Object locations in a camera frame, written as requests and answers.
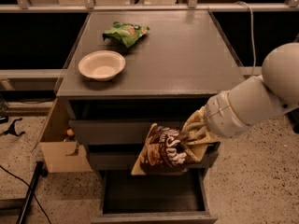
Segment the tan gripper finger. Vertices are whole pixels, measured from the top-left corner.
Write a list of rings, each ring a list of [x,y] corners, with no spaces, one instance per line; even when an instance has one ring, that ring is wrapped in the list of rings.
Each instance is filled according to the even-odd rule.
[[[182,131],[188,134],[189,141],[195,141],[206,135],[206,123],[204,119],[205,108],[202,106],[191,114],[184,123]]]
[[[214,146],[219,142],[219,140],[205,137],[195,141],[184,142],[183,147],[185,152],[192,158],[194,162],[200,162],[203,159],[207,148]]]

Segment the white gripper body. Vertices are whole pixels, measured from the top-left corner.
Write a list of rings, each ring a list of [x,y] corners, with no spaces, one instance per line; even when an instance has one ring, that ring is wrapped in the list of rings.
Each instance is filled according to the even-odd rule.
[[[222,91],[208,99],[205,122],[211,132],[225,138],[239,136],[249,128],[235,113],[228,91]]]

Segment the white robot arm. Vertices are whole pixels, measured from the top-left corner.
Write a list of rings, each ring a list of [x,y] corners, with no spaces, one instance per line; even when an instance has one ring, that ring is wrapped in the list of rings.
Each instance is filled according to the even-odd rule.
[[[288,43],[272,50],[264,59],[262,73],[228,91],[210,97],[195,111],[183,130],[182,143],[188,155],[199,162],[201,149],[220,137],[239,136],[256,123],[286,114],[299,107],[299,44]]]

